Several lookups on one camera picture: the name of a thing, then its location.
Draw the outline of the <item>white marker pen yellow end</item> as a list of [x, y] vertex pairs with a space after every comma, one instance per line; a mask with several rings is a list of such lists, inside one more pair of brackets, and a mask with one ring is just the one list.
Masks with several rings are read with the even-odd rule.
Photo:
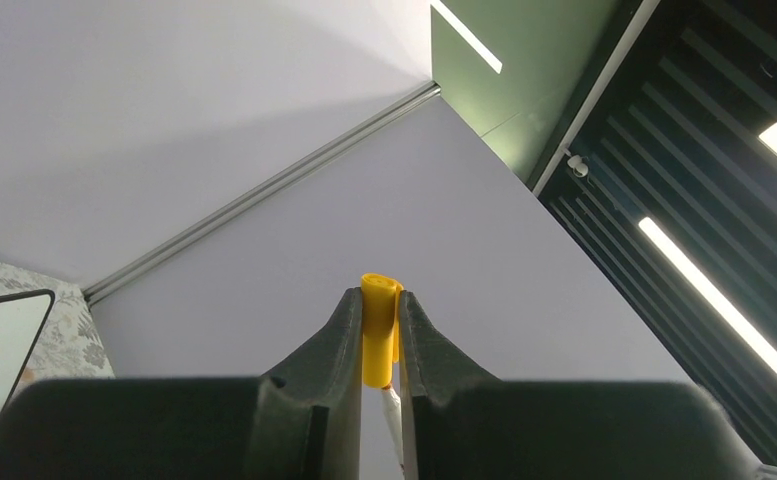
[[383, 413], [391, 435], [394, 452], [400, 469], [404, 471], [401, 399], [392, 385], [383, 387], [380, 390], [380, 394]]

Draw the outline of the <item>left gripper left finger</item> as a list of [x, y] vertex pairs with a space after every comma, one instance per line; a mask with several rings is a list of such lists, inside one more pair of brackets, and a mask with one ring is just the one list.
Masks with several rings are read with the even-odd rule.
[[355, 479], [362, 304], [259, 376], [36, 383], [0, 414], [0, 479]]

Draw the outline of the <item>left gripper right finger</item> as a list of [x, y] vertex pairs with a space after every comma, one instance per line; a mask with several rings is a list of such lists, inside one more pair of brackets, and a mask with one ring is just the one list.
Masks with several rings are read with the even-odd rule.
[[409, 479], [752, 479], [759, 460], [703, 388], [507, 381], [467, 356], [411, 292], [401, 333]]

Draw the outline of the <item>yellow marker cap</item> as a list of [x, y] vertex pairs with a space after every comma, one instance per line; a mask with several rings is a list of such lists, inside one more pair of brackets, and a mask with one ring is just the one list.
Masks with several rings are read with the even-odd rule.
[[391, 385], [400, 359], [399, 300], [404, 291], [397, 280], [377, 273], [361, 277], [362, 380], [371, 388]]

